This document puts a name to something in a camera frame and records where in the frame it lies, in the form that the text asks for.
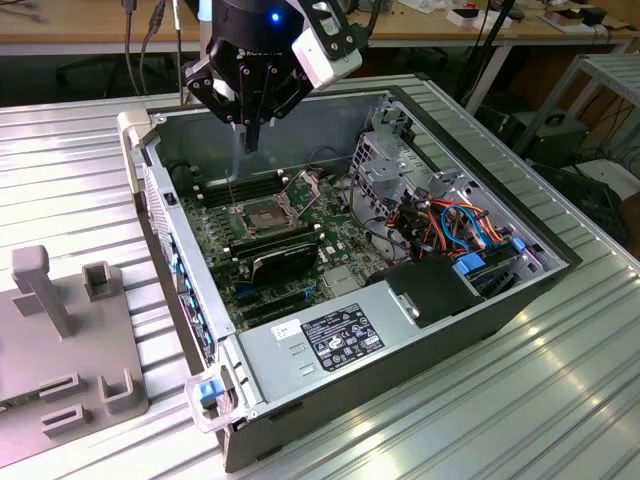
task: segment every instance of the blue latch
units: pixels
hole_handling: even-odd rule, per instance
[[[477,253],[469,253],[458,257],[456,260],[456,267],[458,271],[463,275],[467,275],[474,270],[482,268],[486,265],[484,260]]]
[[[171,263],[169,263],[169,268],[171,269],[171,273],[176,273],[176,269],[178,268],[178,262],[180,258],[177,253],[174,253],[171,257]]]
[[[224,393],[224,383],[221,378],[213,378],[198,385],[200,387],[200,401],[210,402]]]
[[[515,248],[518,253],[522,253],[522,251],[527,248],[527,245],[524,243],[524,241],[518,237],[513,237],[513,240],[511,240],[511,245],[513,245],[513,248]]]

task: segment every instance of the ribbed aluminum surface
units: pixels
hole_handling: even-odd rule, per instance
[[[640,55],[586,55],[581,68],[635,106],[640,106]]]
[[[579,269],[494,337],[225,476],[181,395],[186,364],[128,194],[114,117],[136,103],[0,111],[0,286],[16,244],[44,243],[54,276],[95,259],[121,266],[152,399],[144,416],[1,478],[640,478],[640,265],[434,85],[397,76],[335,89],[390,82],[573,247]]]

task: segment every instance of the table leg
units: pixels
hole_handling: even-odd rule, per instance
[[[487,92],[491,88],[493,81],[496,79],[498,72],[502,68],[504,61],[507,59],[509,52],[511,51],[510,45],[504,45],[496,48],[496,51],[491,56],[491,60],[489,61],[489,65],[485,69],[480,81],[476,85],[475,89],[471,93],[471,98],[465,107],[467,112],[472,115],[478,111],[484,97],[487,95]]]
[[[630,40],[624,43],[620,43],[614,47],[611,53],[624,53],[630,44],[631,44]],[[580,112],[582,111],[586,103],[589,101],[591,96],[595,93],[596,89],[598,88],[598,85],[600,85],[598,81],[593,79],[589,80],[589,83],[587,83],[587,86],[582,89],[580,94],[576,97],[576,99],[573,101],[573,103],[569,107],[569,113],[571,115],[577,117],[580,114]]]
[[[535,136],[538,128],[540,128],[542,123],[549,117],[549,114],[558,105],[558,102],[560,101],[560,98],[562,97],[564,92],[567,91],[567,89],[575,80],[581,62],[582,57],[580,55],[575,57],[571,62],[571,65],[569,65],[569,68],[567,68],[562,77],[560,77],[560,80],[558,80],[556,86],[553,87],[553,90],[551,90],[551,93],[542,104],[542,107],[540,107],[540,110],[536,112],[533,120],[529,123],[529,126],[525,129],[524,132],[522,132],[522,135],[520,135],[520,138],[513,146],[512,150],[516,153],[516,155],[522,157],[525,150],[529,147],[529,143]]]

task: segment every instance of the white object on desk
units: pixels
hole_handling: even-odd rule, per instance
[[[451,23],[459,27],[472,27],[473,22],[475,22],[477,18],[478,17],[466,18],[461,15],[458,15],[453,10],[449,10],[449,12],[447,13],[447,20],[449,20]]]
[[[447,13],[447,20],[457,25],[458,27],[475,27],[478,30],[482,28],[482,23],[484,22],[485,25],[483,32],[486,32],[493,28],[493,25],[496,23],[499,15],[500,12],[494,12],[490,10],[489,13],[487,13],[487,21],[485,22],[484,10],[479,10],[478,16],[472,18],[465,18],[461,15],[458,15],[453,10],[449,10],[449,13]],[[511,19],[509,17],[505,17],[504,23],[500,27],[500,30],[509,28],[511,26],[511,23]]]
[[[483,32],[491,30],[493,28],[493,25],[498,20],[499,16],[500,12],[489,10],[489,13],[487,13],[487,21],[485,22]],[[478,13],[478,16],[473,21],[473,26],[480,30],[482,28],[482,22],[484,22],[484,10],[481,10],[480,13]],[[509,17],[504,17],[504,22],[502,23],[500,30],[509,28],[512,23],[513,21]]]
[[[425,14],[447,8],[444,0],[400,0],[400,3]]]

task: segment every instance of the black wire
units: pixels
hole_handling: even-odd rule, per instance
[[[471,54],[469,56],[469,60],[476,53],[476,49],[478,48],[478,45],[480,45],[480,39],[482,38],[482,33],[484,32],[484,26],[487,23],[487,17],[488,16],[489,16],[489,3],[487,3],[487,8],[485,8],[485,10],[484,10],[484,19],[482,20],[482,26],[480,27],[480,32],[478,33],[478,36],[476,37],[476,43],[473,45],[473,48],[471,49]],[[467,72],[467,69],[469,68],[469,63],[471,63],[471,62],[467,61],[464,64],[464,67],[462,68],[462,72],[460,72],[460,76],[458,77],[458,83],[456,84],[456,90],[458,90],[460,88],[460,83],[462,82],[462,80],[466,76],[465,74]]]
[[[591,108],[594,102],[598,100],[601,96],[602,96],[602,91],[598,92],[596,95],[594,95],[594,97],[591,100],[589,100],[589,103],[587,103],[587,105],[582,109],[582,112],[580,112],[580,115],[578,115],[578,120],[584,117],[584,115]]]
[[[616,128],[616,125],[618,123],[618,116],[622,112],[622,104],[623,103],[624,103],[624,99],[622,97],[620,97],[620,105],[618,106],[618,111],[616,112],[616,115],[615,115],[615,117],[613,119],[613,123],[611,124],[611,129],[609,129],[609,133],[604,138],[604,140],[602,142],[600,142],[600,148],[602,148],[602,146],[604,144],[608,143],[613,138],[615,133],[618,131],[618,129]],[[629,115],[631,115],[631,111],[629,111],[629,113],[627,114],[627,117],[625,118],[624,121],[626,121],[626,119],[629,118]]]
[[[178,43],[178,51],[176,52],[176,62],[178,63],[178,91],[180,93],[180,105],[184,105],[184,96],[182,94],[182,34],[177,30],[176,42]]]
[[[356,216],[356,213],[354,211],[353,208],[353,187],[356,183],[356,175],[357,175],[357,170],[355,172],[353,172],[353,175],[351,175],[351,185],[349,187],[349,206],[350,206],[350,211],[351,211],[351,217],[353,218],[353,220],[360,225],[362,228],[364,228],[367,232],[369,232],[371,235],[373,235],[374,237],[378,237],[381,238],[382,240],[386,240],[387,242],[389,242],[391,245],[395,245],[398,248],[401,248],[403,250],[408,250],[408,248],[394,240],[391,240],[390,238],[385,237],[384,235],[380,235],[378,232],[374,232],[373,230],[368,229],[361,221],[360,219]]]
[[[376,28],[376,22],[378,21],[378,15],[382,9],[382,0],[375,0],[373,8],[371,9],[371,16],[369,17],[369,24],[367,25],[367,33],[369,36],[373,33],[373,29]]]
[[[149,92],[147,90],[147,81],[144,71],[144,56],[147,53],[147,46],[151,41],[151,37],[158,33],[158,30],[162,25],[166,3],[167,0],[158,0],[158,3],[156,3],[156,6],[151,13],[151,18],[149,18],[149,29],[147,30],[147,34],[144,36],[144,40],[142,40],[142,48],[140,49],[140,63],[138,64],[138,74],[140,75],[140,80],[142,82],[142,91],[145,95],[148,95]]]
[[[129,70],[129,79],[131,80],[131,85],[133,85],[133,89],[136,91],[136,95],[140,96],[140,90],[138,89],[138,85],[136,84],[136,79],[133,75],[133,65],[131,64],[131,52],[129,51],[131,47],[131,12],[127,12],[127,25],[125,29],[125,39],[124,39],[124,58],[127,62],[127,70]]]
[[[151,40],[152,35],[153,34],[151,32],[147,32],[144,36],[144,40],[142,40],[142,48],[140,48],[140,62],[138,64],[138,75],[140,76],[140,81],[142,83],[142,92],[145,95],[149,95],[149,91],[147,90],[147,80],[144,72],[144,54],[147,52],[147,45],[149,44],[149,40]]]

